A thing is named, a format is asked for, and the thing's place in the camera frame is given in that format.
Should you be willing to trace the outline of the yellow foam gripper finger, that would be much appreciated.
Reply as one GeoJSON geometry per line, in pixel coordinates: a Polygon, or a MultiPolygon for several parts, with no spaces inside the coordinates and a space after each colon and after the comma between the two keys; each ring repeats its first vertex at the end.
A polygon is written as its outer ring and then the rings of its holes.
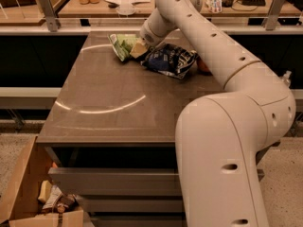
{"type": "Polygon", "coordinates": [[[133,58],[137,59],[140,56],[142,56],[143,54],[145,54],[148,50],[149,50],[149,46],[146,44],[146,42],[143,39],[139,38],[135,42],[135,44],[130,52],[130,55],[133,58]]]}

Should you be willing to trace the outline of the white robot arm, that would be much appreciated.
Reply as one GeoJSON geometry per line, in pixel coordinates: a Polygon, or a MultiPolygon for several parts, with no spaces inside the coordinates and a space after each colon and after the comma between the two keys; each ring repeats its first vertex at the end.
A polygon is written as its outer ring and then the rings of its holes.
{"type": "Polygon", "coordinates": [[[175,28],[223,87],[220,94],[187,104],[177,120],[175,147],[187,227],[269,227],[256,156],[292,126],[294,95],[190,0],[155,0],[140,36],[156,46],[175,28]]]}

